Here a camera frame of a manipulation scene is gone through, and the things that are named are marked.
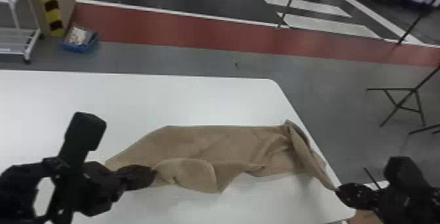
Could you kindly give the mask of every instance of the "yellow and black striped post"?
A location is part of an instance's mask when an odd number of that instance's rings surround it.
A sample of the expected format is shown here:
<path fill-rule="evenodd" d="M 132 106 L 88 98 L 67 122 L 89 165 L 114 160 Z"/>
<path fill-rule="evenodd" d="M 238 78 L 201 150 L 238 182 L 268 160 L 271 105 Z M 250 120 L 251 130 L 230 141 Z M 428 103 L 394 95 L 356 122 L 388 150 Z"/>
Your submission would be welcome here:
<path fill-rule="evenodd" d="M 63 37 L 64 30 L 58 0 L 41 0 L 46 14 L 47 24 L 50 27 L 50 36 Z"/>

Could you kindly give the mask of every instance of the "black tripod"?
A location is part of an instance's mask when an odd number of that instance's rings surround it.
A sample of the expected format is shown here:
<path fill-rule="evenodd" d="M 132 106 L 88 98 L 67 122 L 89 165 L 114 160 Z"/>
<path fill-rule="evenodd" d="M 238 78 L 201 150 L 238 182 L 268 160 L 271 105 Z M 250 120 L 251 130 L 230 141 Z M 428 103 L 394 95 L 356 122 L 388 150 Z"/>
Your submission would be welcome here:
<path fill-rule="evenodd" d="M 394 104 L 393 111 L 380 124 L 380 127 L 383 127 L 397 113 L 397 111 L 399 109 L 403 109 L 403 110 L 406 110 L 406 111 L 411 111 L 411 112 L 418 113 L 420 115 L 420 120 L 422 120 L 423 126 L 426 126 L 425 114 L 423 112 L 422 102 L 420 101 L 420 95 L 418 93 L 418 89 L 420 89 L 420 87 L 422 87 L 426 82 L 428 82 L 439 70 L 440 70 L 440 65 L 434 71 L 432 71 L 432 73 L 430 73 L 422 82 L 420 82 L 420 84 L 418 84 L 414 88 L 368 88 L 367 90 L 381 90 L 381 91 L 385 92 L 385 95 Z M 409 93 L 405 97 L 403 97 L 402 100 L 397 102 L 391 96 L 390 91 L 407 91 Z M 413 95 L 416 96 L 418 109 L 411 109 L 409 107 L 403 106 L 409 100 L 409 98 L 412 97 Z M 409 134 L 415 134 L 415 133 L 418 133 L 418 132 L 427 131 L 427 130 L 434 129 L 434 128 L 437 128 L 437 127 L 440 127 L 440 124 L 438 124 L 436 126 L 430 126 L 430 127 L 427 127 L 427 128 L 415 130 L 415 131 L 410 132 Z"/>

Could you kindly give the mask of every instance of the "white floor marking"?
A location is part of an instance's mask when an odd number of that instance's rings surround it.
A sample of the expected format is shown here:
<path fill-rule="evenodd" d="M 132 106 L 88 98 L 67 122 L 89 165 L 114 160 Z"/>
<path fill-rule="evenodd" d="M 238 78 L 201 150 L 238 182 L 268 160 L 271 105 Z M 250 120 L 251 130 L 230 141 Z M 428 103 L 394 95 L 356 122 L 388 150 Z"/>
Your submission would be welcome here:
<path fill-rule="evenodd" d="M 285 7 L 287 5 L 287 2 L 289 0 L 265 0 L 266 3 L 273 4 L 273 5 L 279 5 Z M 347 14 L 342 9 L 332 6 L 332 5 L 326 5 L 321 3 L 313 3 L 309 1 L 303 1 L 303 0 L 292 0 L 292 3 L 290 4 L 290 7 L 295 9 L 304 9 L 309 10 L 313 12 L 320 12 L 324 14 L 334 14 L 339 16 L 345 16 L 350 17 L 349 14 Z"/>
<path fill-rule="evenodd" d="M 76 0 L 76 2 L 91 4 L 91 5 L 100 5 L 100 6 L 105 6 L 105 7 L 120 8 L 120 9 L 132 9 L 132 10 L 140 10 L 140 11 L 147 11 L 147 12 L 158 12 L 158 13 L 162 13 L 162 14 L 189 16 L 189 17 L 203 18 L 203 19 L 210 19 L 210 20 L 221 20 L 221 21 L 225 21 L 225 22 L 236 22 L 236 23 L 241 23 L 241 24 L 268 26 L 268 27 L 272 27 L 272 28 L 277 26 L 277 24 L 266 23 L 266 22 L 256 22 L 253 20 L 241 20 L 241 19 L 233 19 L 233 18 L 220 17 L 220 16 L 210 16 L 210 15 L 205 15 L 205 14 L 180 12 L 180 11 L 167 10 L 167 9 L 155 9 L 155 8 L 149 8 L 149 7 L 125 5 L 125 4 L 121 4 L 121 3 L 108 3 L 108 2 L 95 1 L 95 0 Z"/>
<path fill-rule="evenodd" d="M 360 11 L 364 12 L 366 15 L 370 16 L 380 24 L 382 24 L 384 27 L 388 28 L 390 31 L 394 32 L 397 36 L 401 37 L 403 34 L 405 34 L 405 31 L 403 31 L 401 28 L 396 26 L 395 24 L 391 23 L 389 20 L 381 17 L 381 15 L 377 14 L 376 12 L 372 11 L 371 9 L 367 8 L 365 5 L 361 4 L 360 2 L 356 0 L 345 0 L 349 4 L 355 6 Z M 408 35 L 407 41 L 415 44 L 422 44 L 423 42 L 418 40 L 416 37 L 412 35 Z"/>
<path fill-rule="evenodd" d="M 317 18 L 286 14 L 284 21 L 293 28 L 309 29 L 314 31 L 326 31 L 360 37 L 380 37 L 366 26 L 344 22 L 334 22 Z"/>

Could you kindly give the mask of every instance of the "stand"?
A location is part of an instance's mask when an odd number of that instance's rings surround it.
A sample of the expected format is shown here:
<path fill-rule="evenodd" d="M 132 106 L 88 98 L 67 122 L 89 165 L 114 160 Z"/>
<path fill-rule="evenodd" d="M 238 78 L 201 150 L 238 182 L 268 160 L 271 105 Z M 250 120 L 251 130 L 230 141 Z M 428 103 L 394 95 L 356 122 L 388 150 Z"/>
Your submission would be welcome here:
<path fill-rule="evenodd" d="M 0 0 L 0 3 L 9 5 L 15 25 L 15 28 L 0 28 L 0 54 L 21 54 L 24 56 L 24 62 L 30 64 L 30 55 L 37 39 L 40 37 L 41 30 L 31 0 L 27 1 L 37 28 L 22 29 L 20 27 L 16 13 L 16 4 L 18 1 L 19 0 Z"/>
<path fill-rule="evenodd" d="M 440 70 L 440 65 L 434 71 L 432 71 L 422 82 L 420 82 L 420 84 L 418 84 L 414 88 L 368 88 L 367 90 L 380 90 L 380 91 L 385 92 L 385 95 L 394 104 L 394 110 L 380 124 L 380 127 L 383 127 L 397 113 L 397 111 L 399 109 L 418 113 L 420 115 L 420 120 L 422 121 L 423 126 L 426 126 L 425 114 L 423 112 L 422 103 L 420 101 L 420 95 L 418 93 L 418 89 L 420 89 L 420 87 L 422 87 L 426 82 L 428 82 L 439 70 Z M 409 93 L 405 97 L 403 97 L 402 100 L 397 102 L 391 96 L 390 91 L 408 91 Z M 409 100 L 409 98 L 413 95 L 416 96 L 418 109 L 411 109 L 411 108 L 403 106 Z M 410 132 L 410 134 L 415 134 L 417 132 L 423 132 L 425 130 L 429 130 L 429 129 L 436 128 L 436 127 L 440 127 L 440 125 L 434 126 L 431 128 L 423 128 L 421 130 L 416 130 L 416 131 Z"/>

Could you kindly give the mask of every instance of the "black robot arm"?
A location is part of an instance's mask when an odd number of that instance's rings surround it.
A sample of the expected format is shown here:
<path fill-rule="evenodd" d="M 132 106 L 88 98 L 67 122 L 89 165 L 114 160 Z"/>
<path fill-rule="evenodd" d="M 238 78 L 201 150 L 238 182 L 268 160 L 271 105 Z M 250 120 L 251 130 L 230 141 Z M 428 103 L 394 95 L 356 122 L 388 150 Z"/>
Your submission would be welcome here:
<path fill-rule="evenodd" d="M 130 165 L 116 172 L 84 160 L 98 148 L 106 124 L 95 115 L 75 113 L 57 157 L 15 165 L 0 176 L 0 223 L 70 224 L 73 213 L 95 216 L 109 211 L 125 191 L 152 184 L 156 171 Z M 33 203 L 41 179 L 50 177 L 55 189 L 45 215 L 36 216 Z"/>

